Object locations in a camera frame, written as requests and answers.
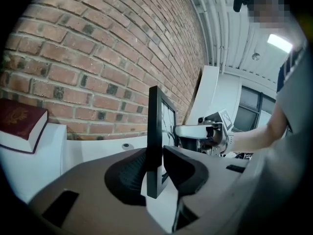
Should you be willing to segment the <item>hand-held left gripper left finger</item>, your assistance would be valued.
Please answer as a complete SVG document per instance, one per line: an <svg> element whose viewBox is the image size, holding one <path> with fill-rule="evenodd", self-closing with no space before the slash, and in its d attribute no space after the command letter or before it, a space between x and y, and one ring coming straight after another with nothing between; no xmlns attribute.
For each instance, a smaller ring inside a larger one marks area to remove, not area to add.
<svg viewBox="0 0 313 235"><path fill-rule="evenodd" d="M30 208L62 235L159 235L141 194L146 150L76 165L40 190Z"/></svg>

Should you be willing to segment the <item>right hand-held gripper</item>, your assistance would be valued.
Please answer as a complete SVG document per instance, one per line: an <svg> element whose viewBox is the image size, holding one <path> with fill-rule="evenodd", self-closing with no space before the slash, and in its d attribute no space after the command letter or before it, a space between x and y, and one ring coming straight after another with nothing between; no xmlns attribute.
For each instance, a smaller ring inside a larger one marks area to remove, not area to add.
<svg viewBox="0 0 313 235"><path fill-rule="evenodd" d="M181 148L207 155L227 154L232 150L232 120L226 109L198 118L196 125L175 127Z"/></svg>

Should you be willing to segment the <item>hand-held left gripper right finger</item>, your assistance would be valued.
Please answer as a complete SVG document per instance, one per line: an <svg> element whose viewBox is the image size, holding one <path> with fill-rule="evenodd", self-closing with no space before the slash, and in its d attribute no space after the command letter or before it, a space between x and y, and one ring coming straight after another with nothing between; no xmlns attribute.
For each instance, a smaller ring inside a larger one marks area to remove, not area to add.
<svg viewBox="0 0 313 235"><path fill-rule="evenodd" d="M163 148L163 161L178 191L173 232L193 223L209 211L241 176L249 162L175 146Z"/></svg>

